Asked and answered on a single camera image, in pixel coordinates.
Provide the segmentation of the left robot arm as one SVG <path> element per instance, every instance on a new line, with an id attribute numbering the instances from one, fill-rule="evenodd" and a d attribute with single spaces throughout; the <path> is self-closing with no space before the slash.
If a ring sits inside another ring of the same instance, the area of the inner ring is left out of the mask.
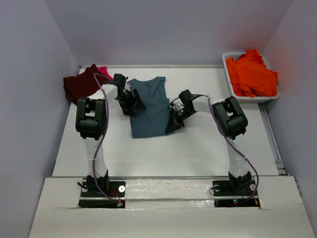
<path id="1" fill-rule="evenodd" d="M 130 90 L 127 77 L 115 74 L 113 80 L 101 85 L 97 77 L 105 77 L 94 73 L 93 77 L 99 90 L 89 97 L 81 97 L 77 102 L 75 128 L 82 137 L 88 159 L 88 175 L 86 190 L 93 190 L 99 196 L 107 197 L 110 181 L 104 160 L 103 140 L 108 129 L 109 102 L 116 100 L 126 116 L 135 117 L 135 109 L 146 109 L 138 90 Z"/>

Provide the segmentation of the teal blue t shirt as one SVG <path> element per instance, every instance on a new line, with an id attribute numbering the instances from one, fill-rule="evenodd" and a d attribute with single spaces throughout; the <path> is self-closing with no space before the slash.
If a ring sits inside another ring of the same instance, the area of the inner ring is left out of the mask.
<path id="1" fill-rule="evenodd" d="M 135 107 L 136 116 L 130 118 L 132 138 L 150 138 L 165 136 L 169 121 L 169 98 L 166 96 L 165 80 L 157 76 L 152 80 L 128 81 L 130 89 L 137 89 L 146 109 Z"/>

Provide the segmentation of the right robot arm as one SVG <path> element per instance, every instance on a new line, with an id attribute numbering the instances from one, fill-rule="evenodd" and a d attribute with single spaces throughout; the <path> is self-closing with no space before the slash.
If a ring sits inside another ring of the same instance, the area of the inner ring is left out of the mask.
<path id="1" fill-rule="evenodd" d="M 251 185 L 257 185 L 252 180 L 248 169 L 250 161 L 238 149 L 234 140 L 246 133 L 248 120 L 237 99 L 233 96 L 226 99 L 215 99 L 207 95 L 192 94 L 189 90 L 182 91 L 178 99 L 183 107 L 175 108 L 175 101 L 170 103 L 169 120 L 165 129 L 166 134 L 171 134 L 185 126 L 184 120 L 197 112 L 208 113 L 214 119 L 218 131 L 226 140 L 229 171 L 227 180 L 212 182 L 213 195 L 215 196 L 243 196 Z"/>

